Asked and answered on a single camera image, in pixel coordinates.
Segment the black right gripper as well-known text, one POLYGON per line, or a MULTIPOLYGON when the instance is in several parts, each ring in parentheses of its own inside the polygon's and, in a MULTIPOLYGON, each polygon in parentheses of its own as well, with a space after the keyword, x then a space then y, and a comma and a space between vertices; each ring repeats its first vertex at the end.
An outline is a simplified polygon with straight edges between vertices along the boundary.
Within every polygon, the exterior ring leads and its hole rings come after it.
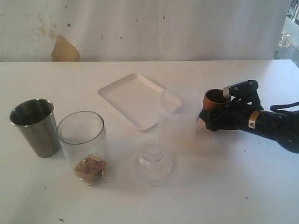
POLYGON ((251 114, 263 110, 257 89, 256 80, 227 86, 223 89, 223 96, 231 99, 230 104, 225 109, 202 110, 199 118, 204 121, 206 129, 213 132, 248 128, 251 114))

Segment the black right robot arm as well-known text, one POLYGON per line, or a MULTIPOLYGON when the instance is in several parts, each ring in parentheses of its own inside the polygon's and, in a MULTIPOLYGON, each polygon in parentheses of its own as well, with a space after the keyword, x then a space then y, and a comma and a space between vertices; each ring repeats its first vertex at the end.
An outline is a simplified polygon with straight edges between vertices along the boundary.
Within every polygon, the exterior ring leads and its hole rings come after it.
POLYGON ((210 89, 203 99, 199 118, 210 131, 241 130, 277 142, 285 150, 299 152, 299 104, 272 105, 263 109, 256 80, 246 80, 224 89, 210 89))

